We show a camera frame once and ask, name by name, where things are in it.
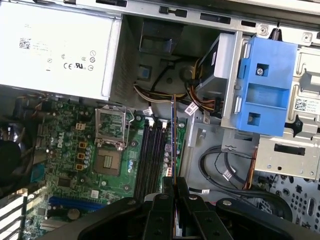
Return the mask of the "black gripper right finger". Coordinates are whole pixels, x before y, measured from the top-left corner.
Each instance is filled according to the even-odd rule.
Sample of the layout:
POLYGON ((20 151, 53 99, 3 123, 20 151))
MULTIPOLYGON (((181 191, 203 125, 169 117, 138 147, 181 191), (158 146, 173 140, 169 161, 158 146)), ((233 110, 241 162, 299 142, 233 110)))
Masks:
POLYGON ((186 180, 176 180, 178 221, 183 236, 202 240, 292 240, 293 223, 249 204, 223 198, 215 205, 190 194, 186 180))

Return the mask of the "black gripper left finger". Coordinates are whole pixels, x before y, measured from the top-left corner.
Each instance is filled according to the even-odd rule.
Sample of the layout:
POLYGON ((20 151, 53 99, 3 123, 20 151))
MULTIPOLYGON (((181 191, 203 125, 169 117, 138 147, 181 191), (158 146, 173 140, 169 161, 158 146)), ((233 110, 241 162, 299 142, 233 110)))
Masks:
POLYGON ((162 192, 152 201, 124 198, 94 212, 78 240, 171 240, 174 228, 174 186, 162 178, 162 192))

